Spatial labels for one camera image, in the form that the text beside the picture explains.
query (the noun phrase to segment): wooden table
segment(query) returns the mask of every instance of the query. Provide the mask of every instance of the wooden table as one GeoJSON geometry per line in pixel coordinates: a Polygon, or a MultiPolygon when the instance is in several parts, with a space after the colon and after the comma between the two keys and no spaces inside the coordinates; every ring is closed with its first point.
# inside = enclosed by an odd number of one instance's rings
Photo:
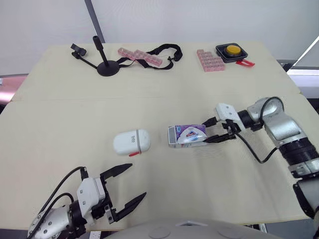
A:
{"type": "MultiPolygon", "coordinates": [[[[5,215],[0,228],[27,229],[71,169],[86,166],[90,176],[98,177],[123,163],[134,165],[107,184],[114,207],[120,210],[145,191],[147,196],[120,222],[109,225],[101,218],[88,229],[116,230],[157,218],[238,224],[305,218],[292,189],[295,180],[278,151],[260,165],[239,140],[168,147],[170,125],[202,123],[213,116],[217,103],[241,111],[261,97],[276,95],[319,148],[318,115],[262,44],[240,42],[255,67],[227,64],[224,72],[204,73],[196,50],[213,50],[214,45],[181,44],[184,56],[168,71],[136,65],[109,78],[73,58],[69,46],[49,48],[0,116],[0,214],[5,215]],[[149,131],[150,150],[117,156],[114,136],[136,128],[149,131]]],[[[80,46],[88,50],[88,60],[99,63],[92,45],[80,46]]],[[[151,50],[156,45],[109,44],[108,57],[117,59],[121,46],[151,50]]],[[[242,135],[261,158],[274,147],[264,130],[242,135]]],[[[76,195],[79,184],[80,176],[74,175],[60,192],[76,195]]]]}

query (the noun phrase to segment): robotic arm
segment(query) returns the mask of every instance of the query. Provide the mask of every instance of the robotic arm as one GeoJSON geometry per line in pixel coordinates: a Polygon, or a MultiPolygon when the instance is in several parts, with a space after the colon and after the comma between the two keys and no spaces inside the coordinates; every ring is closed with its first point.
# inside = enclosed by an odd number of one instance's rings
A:
{"type": "MultiPolygon", "coordinates": [[[[227,104],[218,104],[216,117],[210,118],[203,124],[206,127],[222,123],[227,133],[214,135],[205,140],[208,143],[219,143],[239,137],[252,152],[259,163],[265,163],[277,149],[288,162],[288,169],[298,179],[293,185],[294,192],[304,213],[315,220],[315,227],[319,226],[319,154],[308,140],[306,134],[298,124],[284,113],[284,105],[278,97],[263,98],[254,105],[240,112],[227,104]],[[260,160],[249,143],[239,132],[250,128],[257,131],[265,127],[265,130],[276,146],[265,160],[260,160]]],[[[100,174],[99,178],[90,178],[86,168],[81,168],[82,183],[77,190],[78,200],[74,201],[68,193],[58,196],[52,204],[46,208],[58,188],[69,175],[64,178],[49,200],[33,220],[28,238],[35,239],[74,239],[85,233],[84,225],[93,224],[94,221],[106,214],[109,223],[117,222],[130,212],[142,201],[146,193],[139,195],[127,204],[123,210],[116,213],[113,209],[111,198],[106,189],[106,179],[115,177],[132,164],[123,164],[100,174]],[[70,205],[64,205],[53,209],[54,203],[62,196],[69,196],[72,200],[70,205]]],[[[123,230],[112,235],[114,239],[135,238],[277,238],[263,234],[257,230],[246,227],[222,223],[217,221],[193,222],[180,220],[165,220],[153,222],[123,230]]]]}
{"type": "Polygon", "coordinates": [[[78,200],[73,201],[71,196],[73,202],[70,205],[53,209],[52,206],[60,198],[59,196],[48,209],[44,211],[43,209],[46,207],[46,203],[44,208],[42,208],[33,220],[28,230],[28,239],[78,238],[85,233],[85,224],[93,225],[96,219],[99,219],[105,214],[111,224],[131,213],[142,201],[146,193],[126,203],[124,209],[117,213],[116,209],[113,209],[109,192],[105,186],[108,178],[116,177],[131,166],[131,163],[115,166],[101,173],[99,178],[88,177],[86,168],[80,167],[82,183],[77,190],[78,200]]]}
{"type": "Polygon", "coordinates": [[[206,127],[222,122],[227,134],[214,135],[205,142],[222,142],[235,139],[238,136],[244,141],[260,162],[266,162],[271,154],[279,149],[286,159],[293,177],[299,181],[293,185],[294,192],[304,213],[315,219],[316,228],[319,226],[319,154],[299,125],[284,113],[284,105],[278,97],[258,100],[247,110],[236,112],[234,107],[227,104],[218,104],[217,116],[203,124],[206,127]],[[247,141],[239,134],[250,128],[257,131],[265,130],[276,148],[264,160],[258,159],[247,141]]]}

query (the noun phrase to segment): black strap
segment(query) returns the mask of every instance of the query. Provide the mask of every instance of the black strap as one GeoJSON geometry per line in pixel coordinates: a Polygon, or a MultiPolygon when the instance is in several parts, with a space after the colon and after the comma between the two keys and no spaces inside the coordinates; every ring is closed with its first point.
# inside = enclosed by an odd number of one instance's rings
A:
{"type": "Polygon", "coordinates": [[[125,61],[127,61],[127,60],[130,60],[130,61],[131,61],[131,59],[128,58],[128,57],[122,57],[122,58],[120,58],[119,60],[117,60],[117,63],[119,63],[120,68],[131,66],[135,61],[139,62],[144,68],[153,68],[153,69],[156,69],[156,70],[169,70],[170,68],[172,68],[172,67],[174,66],[174,64],[172,63],[172,61],[171,61],[170,58],[168,59],[168,60],[170,61],[170,63],[169,63],[167,66],[163,67],[163,68],[158,68],[158,67],[155,67],[155,66],[150,66],[150,65],[146,62],[146,60],[143,60],[143,59],[136,59],[136,60],[134,60],[130,65],[123,65],[123,64],[121,64],[121,63],[123,63],[123,62],[125,62],[125,61]]]}
{"type": "Polygon", "coordinates": [[[128,57],[122,57],[120,58],[119,60],[117,60],[117,63],[121,64],[119,65],[120,68],[122,67],[129,67],[131,66],[135,61],[137,61],[138,63],[140,63],[144,68],[153,68],[153,69],[156,69],[156,70],[169,70],[171,69],[174,64],[172,62],[172,60],[174,61],[179,61],[181,59],[181,57],[183,56],[182,52],[181,52],[181,49],[178,45],[176,44],[163,44],[161,46],[159,46],[158,48],[155,48],[154,50],[152,51],[149,51],[149,52],[146,52],[147,54],[150,54],[150,55],[158,55],[160,54],[164,49],[168,49],[168,48],[174,48],[176,49],[176,52],[174,53],[174,58],[171,58],[171,57],[168,57],[168,61],[169,61],[169,64],[165,67],[162,67],[162,68],[158,68],[158,67],[155,67],[155,66],[151,66],[149,65],[144,59],[136,59],[134,61],[132,61],[132,63],[130,65],[123,65],[121,63],[127,61],[127,60],[130,60],[130,58],[128,57]]]}

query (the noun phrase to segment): pink building block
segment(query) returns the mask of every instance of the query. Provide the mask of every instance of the pink building block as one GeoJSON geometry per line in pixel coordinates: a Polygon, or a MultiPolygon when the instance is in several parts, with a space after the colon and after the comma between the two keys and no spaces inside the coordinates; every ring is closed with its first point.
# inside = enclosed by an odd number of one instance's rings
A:
{"type": "Polygon", "coordinates": [[[135,57],[136,59],[144,59],[146,60],[147,62],[149,63],[152,63],[156,66],[160,66],[163,62],[162,59],[156,57],[156,56],[153,56],[153,55],[150,55],[150,54],[147,54],[143,51],[140,51],[140,50],[136,50],[135,52],[135,57]]]}
{"type": "Polygon", "coordinates": [[[197,50],[197,56],[204,72],[225,70],[225,64],[221,57],[213,57],[213,54],[210,51],[204,52],[202,49],[197,50]]]}
{"type": "Polygon", "coordinates": [[[127,58],[130,58],[132,61],[134,61],[136,58],[135,58],[135,55],[134,55],[134,52],[133,51],[129,51],[125,48],[120,48],[118,50],[118,53],[119,55],[123,56],[123,57],[127,57],[127,58]]]}
{"type": "Polygon", "coordinates": [[[118,50],[118,53],[123,56],[123,57],[128,57],[130,58],[131,60],[136,60],[136,59],[144,59],[146,62],[149,62],[151,64],[154,64],[156,66],[160,66],[163,62],[162,59],[156,57],[156,56],[153,56],[153,55],[150,55],[150,54],[147,54],[143,51],[140,51],[140,50],[136,50],[135,52],[132,52],[132,51],[129,51],[125,48],[120,48],[118,50]]]}

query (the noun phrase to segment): white background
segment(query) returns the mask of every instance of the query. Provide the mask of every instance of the white background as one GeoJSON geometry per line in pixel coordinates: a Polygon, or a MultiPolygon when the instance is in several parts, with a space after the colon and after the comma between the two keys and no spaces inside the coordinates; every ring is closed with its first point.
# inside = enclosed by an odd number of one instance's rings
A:
{"type": "MultiPolygon", "coordinates": [[[[298,59],[319,35],[319,0],[93,0],[108,42],[262,41],[298,59]]],[[[90,43],[84,0],[0,1],[0,75],[28,73],[52,44],[90,43]]]]}

